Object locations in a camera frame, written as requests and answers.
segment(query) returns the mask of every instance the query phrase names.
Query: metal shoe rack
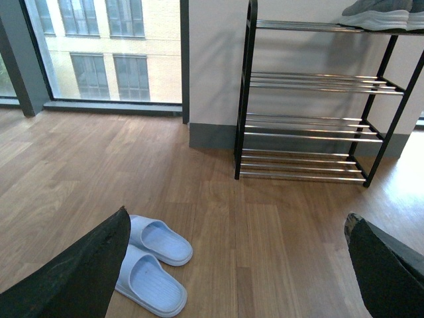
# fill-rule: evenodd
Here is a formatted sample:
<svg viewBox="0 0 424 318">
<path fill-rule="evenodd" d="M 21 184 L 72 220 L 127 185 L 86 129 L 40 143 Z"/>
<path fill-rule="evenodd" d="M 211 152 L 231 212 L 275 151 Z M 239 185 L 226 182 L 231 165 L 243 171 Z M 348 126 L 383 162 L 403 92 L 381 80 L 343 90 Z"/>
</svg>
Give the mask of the metal shoe rack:
<svg viewBox="0 0 424 318">
<path fill-rule="evenodd" d="M 399 35 L 423 35 L 417 32 L 370 32 L 353 27 L 327 23 L 299 23 L 284 21 L 258 20 L 257 0 L 250 0 L 248 5 L 246 38 L 238 105 L 238 119 L 235 139 L 235 179 L 242 176 L 262 178 L 289 178 L 295 180 L 315 180 L 330 182 L 362 183 L 369 187 L 386 151 L 390 139 L 405 109 L 409 96 L 424 66 L 424 52 L 412 74 L 406 89 L 384 77 L 390 56 Z M 349 32 L 390 34 L 390 41 L 376 76 L 346 76 L 329 74 L 299 74 L 284 72 L 252 71 L 254 41 L 256 29 L 288 30 L 309 32 Z M 334 118 L 277 115 L 268 113 L 251 113 L 248 111 L 249 90 L 255 89 L 291 89 L 338 93 L 368 94 L 361 118 Z M 400 104 L 386 134 L 379 132 L 368 121 L 368 115 L 377 95 L 401 96 Z M 269 125 L 278 125 L 278 130 Z M 278 140 L 326 140 L 327 142 L 348 142 L 350 150 L 346 154 L 292 152 L 267 149 L 243 148 L 245 136 L 260 138 L 277 138 Z M 380 144 L 375 161 L 366 171 L 357 158 L 355 151 L 359 143 L 373 142 Z"/>
</svg>

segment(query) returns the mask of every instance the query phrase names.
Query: white wall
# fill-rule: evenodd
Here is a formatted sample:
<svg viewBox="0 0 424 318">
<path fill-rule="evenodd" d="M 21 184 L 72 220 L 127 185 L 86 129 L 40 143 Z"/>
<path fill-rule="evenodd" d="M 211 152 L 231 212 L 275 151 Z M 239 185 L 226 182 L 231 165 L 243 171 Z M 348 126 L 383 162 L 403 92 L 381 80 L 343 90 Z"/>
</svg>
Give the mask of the white wall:
<svg viewBox="0 0 424 318">
<path fill-rule="evenodd" d="M 259 0 L 258 18 L 336 23 L 354 0 Z M 190 122 L 235 125 L 239 103 L 247 0 L 189 2 Z M 374 76 L 389 36 L 258 30 L 253 68 L 265 71 Z M 424 36 L 400 37 L 386 77 L 407 85 Z M 424 75 L 396 133 L 410 134 L 424 109 Z M 250 90 L 251 109 L 269 113 L 355 116 L 367 95 Z M 385 132 L 399 97 L 378 97 L 371 121 Z"/>
</svg>

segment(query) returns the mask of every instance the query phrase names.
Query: sneaker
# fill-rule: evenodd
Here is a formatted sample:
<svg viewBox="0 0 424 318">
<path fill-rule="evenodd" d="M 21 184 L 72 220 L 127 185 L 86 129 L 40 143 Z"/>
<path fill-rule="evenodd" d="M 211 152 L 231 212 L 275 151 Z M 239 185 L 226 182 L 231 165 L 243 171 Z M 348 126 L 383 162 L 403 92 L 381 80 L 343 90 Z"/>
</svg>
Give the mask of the sneaker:
<svg viewBox="0 0 424 318">
<path fill-rule="evenodd" d="M 408 31 L 424 29 L 424 0 L 413 0 L 406 29 Z"/>
<path fill-rule="evenodd" d="M 343 11 L 340 24 L 373 31 L 406 30 L 411 9 L 412 0 L 358 0 Z"/>
</svg>

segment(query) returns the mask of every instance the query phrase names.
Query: glass pane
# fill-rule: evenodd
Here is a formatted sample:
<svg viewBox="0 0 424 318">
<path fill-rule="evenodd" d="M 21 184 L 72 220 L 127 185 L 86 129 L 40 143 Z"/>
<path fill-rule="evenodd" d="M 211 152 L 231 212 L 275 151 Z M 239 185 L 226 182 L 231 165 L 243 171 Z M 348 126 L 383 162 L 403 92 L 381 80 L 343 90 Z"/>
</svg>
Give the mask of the glass pane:
<svg viewBox="0 0 424 318">
<path fill-rule="evenodd" d="M 41 25 L 44 33 L 54 34 L 52 19 L 50 18 L 50 12 L 48 11 L 46 0 L 35 1 L 38 14 L 40 15 Z"/>
<path fill-rule="evenodd" d="M 181 103 L 180 0 L 25 2 L 54 98 Z"/>
<path fill-rule="evenodd" d="M 16 97 L 11 79 L 7 73 L 5 63 L 0 55 L 0 96 L 1 97 Z"/>
</svg>

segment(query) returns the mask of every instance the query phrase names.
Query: slipper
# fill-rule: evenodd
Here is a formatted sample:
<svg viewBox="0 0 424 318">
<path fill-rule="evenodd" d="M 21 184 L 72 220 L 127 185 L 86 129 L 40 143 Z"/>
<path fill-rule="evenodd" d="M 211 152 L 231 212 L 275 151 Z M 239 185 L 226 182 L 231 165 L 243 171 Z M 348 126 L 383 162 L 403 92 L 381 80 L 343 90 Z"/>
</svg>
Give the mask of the slipper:
<svg viewBox="0 0 424 318">
<path fill-rule="evenodd" d="M 115 289 L 159 317 L 173 317 L 186 305 L 187 291 L 151 254 L 128 245 Z"/>
<path fill-rule="evenodd" d="M 172 266 L 184 265 L 193 256 L 190 243 L 163 221 L 138 215 L 130 218 L 130 244 Z"/>
</svg>

